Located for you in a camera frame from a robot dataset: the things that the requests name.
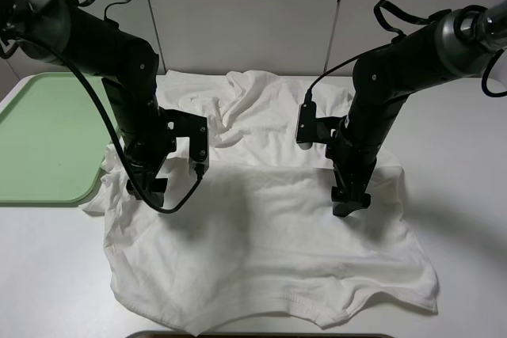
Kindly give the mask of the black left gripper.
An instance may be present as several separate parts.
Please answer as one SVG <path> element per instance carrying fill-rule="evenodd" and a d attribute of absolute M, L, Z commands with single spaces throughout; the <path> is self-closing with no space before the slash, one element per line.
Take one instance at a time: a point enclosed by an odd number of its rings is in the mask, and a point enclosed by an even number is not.
<path fill-rule="evenodd" d="M 126 190 L 137 200 L 150 200 L 155 206 L 164 204 L 166 178 L 157 178 L 169 153 L 168 131 L 136 136 L 125 147 L 124 153 L 135 180 L 128 180 Z"/>

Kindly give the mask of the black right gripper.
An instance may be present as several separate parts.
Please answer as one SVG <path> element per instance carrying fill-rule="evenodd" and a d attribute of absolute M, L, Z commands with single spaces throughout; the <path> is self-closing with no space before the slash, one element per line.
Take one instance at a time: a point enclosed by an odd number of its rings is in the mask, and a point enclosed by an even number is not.
<path fill-rule="evenodd" d="M 334 165 L 336 186 L 331 188 L 334 216 L 344 218 L 370 207 L 372 197 L 366 189 L 383 142 L 384 133 L 375 133 L 371 139 L 359 142 L 351 142 L 340 131 L 330 133 L 325 155 Z"/>

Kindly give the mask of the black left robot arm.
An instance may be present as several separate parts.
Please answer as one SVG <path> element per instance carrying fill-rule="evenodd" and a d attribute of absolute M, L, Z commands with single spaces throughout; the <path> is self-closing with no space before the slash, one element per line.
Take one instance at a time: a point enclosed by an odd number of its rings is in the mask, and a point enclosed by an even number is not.
<path fill-rule="evenodd" d="M 1 39 L 78 78 L 101 78 L 124 140 L 128 191 L 160 211 L 166 185 L 156 176 L 176 143 L 156 100 L 159 57 L 152 46 L 87 13 L 78 0 L 1 0 Z"/>

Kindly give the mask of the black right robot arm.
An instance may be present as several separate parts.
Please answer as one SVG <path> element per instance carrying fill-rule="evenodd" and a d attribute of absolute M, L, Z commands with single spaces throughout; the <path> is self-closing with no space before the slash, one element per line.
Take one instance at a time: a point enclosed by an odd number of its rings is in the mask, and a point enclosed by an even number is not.
<path fill-rule="evenodd" d="M 352 104 L 326 145 L 337 182 L 333 213 L 342 218 L 369 207 L 366 188 L 377 154 L 408 97 L 460 78 L 486 78 L 506 48 L 505 2 L 421 18 L 381 0 L 374 14 L 395 38 L 356 60 Z"/>

